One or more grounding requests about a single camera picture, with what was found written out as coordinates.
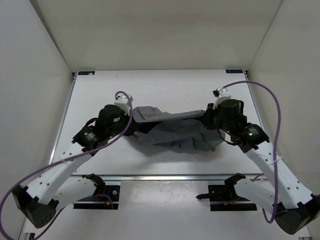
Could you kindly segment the grey pleated skirt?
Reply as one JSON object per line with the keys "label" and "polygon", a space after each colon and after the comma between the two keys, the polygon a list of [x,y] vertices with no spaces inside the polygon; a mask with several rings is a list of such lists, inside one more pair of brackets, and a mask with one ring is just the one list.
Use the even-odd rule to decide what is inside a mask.
{"label": "grey pleated skirt", "polygon": [[223,143],[224,133],[207,129],[201,122],[205,111],[162,112],[153,106],[132,111],[137,128],[131,137],[145,147],[162,147],[177,153],[213,152]]}

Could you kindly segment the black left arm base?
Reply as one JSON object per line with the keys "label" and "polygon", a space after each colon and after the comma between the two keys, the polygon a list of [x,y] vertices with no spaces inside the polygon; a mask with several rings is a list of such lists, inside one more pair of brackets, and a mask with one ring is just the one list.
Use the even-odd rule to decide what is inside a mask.
{"label": "black left arm base", "polygon": [[78,210],[117,210],[120,200],[120,181],[105,181],[96,174],[86,174],[83,179],[90,180],[95,191],[92,196],[85,197],[73,204]]}

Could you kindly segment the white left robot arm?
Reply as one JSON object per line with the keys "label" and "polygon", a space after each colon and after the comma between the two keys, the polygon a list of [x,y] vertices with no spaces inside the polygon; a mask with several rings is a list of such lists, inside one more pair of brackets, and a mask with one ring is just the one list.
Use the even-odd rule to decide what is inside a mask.
{"label": "white left robot arm", "polygon": [[26,186],[13,187],[10,192],[18,209],[35,228],[48,225],[59,211],[74,202],[105,196],[106,184],[94,173],[85,174],[70,185],[64,183],[98,151],[131,132],[132,113],[130,103],[107,104],[75,134],[60,160],[38,170],[38,177]]}

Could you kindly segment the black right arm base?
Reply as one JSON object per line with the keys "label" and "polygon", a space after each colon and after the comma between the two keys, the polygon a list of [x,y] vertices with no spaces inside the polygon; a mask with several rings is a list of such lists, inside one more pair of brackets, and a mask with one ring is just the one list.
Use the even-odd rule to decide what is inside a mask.
{"label": "black right arm base", "polygon": [[209,184],[208,193],[196,196],[196,199],[209,200],[211,212],[248,212],[256,211],[256,204],[236,194],[235,185],[245,179],[245,175],[236,173],[224,181],[224,184]]}

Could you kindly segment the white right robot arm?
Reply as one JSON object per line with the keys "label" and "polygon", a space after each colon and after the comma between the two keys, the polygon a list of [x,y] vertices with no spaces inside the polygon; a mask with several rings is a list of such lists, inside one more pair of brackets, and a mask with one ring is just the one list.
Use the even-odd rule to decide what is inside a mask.
{"label": "white right robot arm", "polygon": [[229,144],[239,147],[258,166],[274,191],[236,173],[223,185],[198,195],[197,199],[233,201],[245,198],[274,214],[277,225],[287,234],[294,235],[319,216],[320,197],[297,179],[275,153],[274,145],[262,128],[247,121],[243,109],[244,102],[236,99],[209,103],[201,122],[209,130],[228,134]]}

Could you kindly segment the right corner label sticker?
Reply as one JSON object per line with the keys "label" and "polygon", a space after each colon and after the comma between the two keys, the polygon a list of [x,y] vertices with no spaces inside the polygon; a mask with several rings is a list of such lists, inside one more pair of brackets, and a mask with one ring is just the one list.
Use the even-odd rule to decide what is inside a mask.
{"label": "right corner label sticker", "polygon": [[243,74],[243,70],[242,69],[226,69],[225,72],[227,74]]}

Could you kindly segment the corner label sticker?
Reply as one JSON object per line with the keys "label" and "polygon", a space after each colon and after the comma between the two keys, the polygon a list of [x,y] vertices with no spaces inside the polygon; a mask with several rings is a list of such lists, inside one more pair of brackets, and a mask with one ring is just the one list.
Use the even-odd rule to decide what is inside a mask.
{"label": "corner label sticker", "polygon": [[78,76],[93,76],[95,71],[79,71],[77,73]]}
{"label": "corner label sticker", "polygon": [[225,72],[227,74],[243,74],[243,70],[242,69],[226,69]]}

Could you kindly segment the left corner label sticker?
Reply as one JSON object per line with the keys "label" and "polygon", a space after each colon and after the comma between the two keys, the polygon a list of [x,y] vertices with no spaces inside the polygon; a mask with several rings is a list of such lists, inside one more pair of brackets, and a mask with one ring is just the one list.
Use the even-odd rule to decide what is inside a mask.
{"label": "left corner label sticker", "polygon": [[77,73],[78,76],[93,76],[95,71],[79,71]]}

